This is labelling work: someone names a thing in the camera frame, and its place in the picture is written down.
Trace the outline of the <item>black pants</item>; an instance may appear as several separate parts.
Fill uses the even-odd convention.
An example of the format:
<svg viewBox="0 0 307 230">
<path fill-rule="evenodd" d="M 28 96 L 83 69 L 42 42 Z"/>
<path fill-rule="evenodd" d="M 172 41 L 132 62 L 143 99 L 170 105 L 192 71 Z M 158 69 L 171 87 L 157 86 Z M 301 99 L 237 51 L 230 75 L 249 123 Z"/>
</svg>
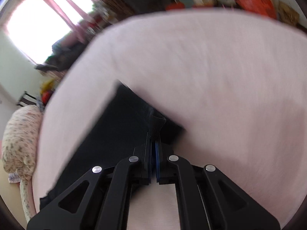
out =
<svg viewBox="0 0 307 230">
<path fill-rule="evenodd" d="M 40 209 L 94 166 L 106 169 L 132 155 L 143 158 L 151 155 L 156 143 L 171 151 L 182 131 L 180 125 L 161 114 L 127 86 L 118 85 L 115 96 L 67 161 L 55 186 L 40 198 Z"/>
</svg>

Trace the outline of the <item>bear print pillow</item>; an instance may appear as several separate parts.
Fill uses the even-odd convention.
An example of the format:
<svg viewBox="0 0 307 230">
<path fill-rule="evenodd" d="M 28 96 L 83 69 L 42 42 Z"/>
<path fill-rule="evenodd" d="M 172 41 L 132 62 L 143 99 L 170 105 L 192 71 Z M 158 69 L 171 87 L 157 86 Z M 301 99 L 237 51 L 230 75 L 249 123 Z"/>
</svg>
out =
<svg viewBox="0 0 307 230">
<path fill-rule="evenodd" d="M 28 223 L 36 215 L 31 181 L 21 180 L 20 196 L 25 219 Z"/>
</svg>

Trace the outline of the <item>purple patterned pillow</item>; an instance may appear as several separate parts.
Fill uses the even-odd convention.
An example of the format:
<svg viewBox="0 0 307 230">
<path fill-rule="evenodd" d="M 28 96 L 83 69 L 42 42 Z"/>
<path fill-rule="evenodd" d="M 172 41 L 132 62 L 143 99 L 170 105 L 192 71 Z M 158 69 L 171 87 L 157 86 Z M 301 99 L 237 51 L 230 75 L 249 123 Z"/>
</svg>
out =
<svg viewBox="0 0 307 230">
<path fill-rule="evenodd" d="M 9 173 L 8 174 L 8 182 L 9 183 L 20 183 L 21 179 L 17 173 Z"/>
</svg>

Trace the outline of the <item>rolled bear print quilt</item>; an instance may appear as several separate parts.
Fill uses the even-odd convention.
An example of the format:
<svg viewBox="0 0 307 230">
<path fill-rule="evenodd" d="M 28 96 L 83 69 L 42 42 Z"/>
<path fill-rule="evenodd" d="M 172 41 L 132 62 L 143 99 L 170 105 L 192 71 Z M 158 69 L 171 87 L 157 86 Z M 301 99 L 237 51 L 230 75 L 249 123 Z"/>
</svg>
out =
<svg viewBox="0 0 307 230">
<path fill-rule="evenodd" d="M 30 180 L 36 166 L 36 150 L 43 114 L 36 105 L 16 110 L 6 124 L 2 139 L 2 163 L 7 173 Z"/>
</svg>

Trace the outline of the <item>pink bed sheet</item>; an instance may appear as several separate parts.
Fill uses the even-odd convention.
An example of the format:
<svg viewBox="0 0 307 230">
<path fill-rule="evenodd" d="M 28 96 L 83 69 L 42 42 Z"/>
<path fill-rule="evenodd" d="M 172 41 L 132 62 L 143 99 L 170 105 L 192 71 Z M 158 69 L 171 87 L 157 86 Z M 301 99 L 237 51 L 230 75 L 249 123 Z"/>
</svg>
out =
<svg viewBox="0 0 307 230">
<path fill-rule="evenodd" d="M 289 226 L 306 197 L 305 33 L 229 9 L 160 12 L 108 27 L 45 109 L 36 207 L 118 82 L 184 127 L 176 154 L 215 165 Z"/>
</svg>

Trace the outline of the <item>yellow plush toy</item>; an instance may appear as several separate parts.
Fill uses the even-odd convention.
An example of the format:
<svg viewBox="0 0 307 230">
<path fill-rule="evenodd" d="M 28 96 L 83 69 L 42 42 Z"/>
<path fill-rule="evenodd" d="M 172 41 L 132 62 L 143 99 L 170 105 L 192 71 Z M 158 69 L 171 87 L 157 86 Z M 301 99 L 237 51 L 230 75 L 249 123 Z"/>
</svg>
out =
<svg viewBox="0 0 307 230">
<path fill-rule="evenodd" d="M 40 96 L 43 97 L 46 94 L 52 95 L 59 83 L 60 81 L 55 78 L 50 78 L 49 80 L 42 82 L 40 85 Z"/>
</svg>

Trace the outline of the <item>chair with dark clothes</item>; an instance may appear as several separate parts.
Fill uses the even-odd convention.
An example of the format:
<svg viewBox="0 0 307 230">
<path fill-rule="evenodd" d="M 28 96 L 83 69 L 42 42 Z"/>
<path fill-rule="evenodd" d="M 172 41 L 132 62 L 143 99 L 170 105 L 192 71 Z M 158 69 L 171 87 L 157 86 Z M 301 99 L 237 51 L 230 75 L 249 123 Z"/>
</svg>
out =
<svg viewBox="0 0 307 230">
<path fill-rule="evenodd" d="M 43 64 L 37 64 L 35 69 L 41 72 L 66 71 L 75 63 L 89 44 L 89 40 L 80 42 L 74 33 L 68 33 L 52 45 L 52 54 Z"/>
</svg>

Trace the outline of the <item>pink curtains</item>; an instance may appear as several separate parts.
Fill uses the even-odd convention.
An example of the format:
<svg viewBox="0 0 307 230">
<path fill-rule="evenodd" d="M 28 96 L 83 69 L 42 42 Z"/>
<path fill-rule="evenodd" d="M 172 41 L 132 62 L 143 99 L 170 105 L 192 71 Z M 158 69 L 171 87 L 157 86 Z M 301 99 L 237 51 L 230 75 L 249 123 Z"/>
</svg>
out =
<svg viewBox="0 0 307 230">
<path fill-rule="evenodd" d="M 85 29 L 93 23 L 94 5 L 99 0 L 43 0 L 75 33 L 80 42 L 85 42 Z"/>
</svg>

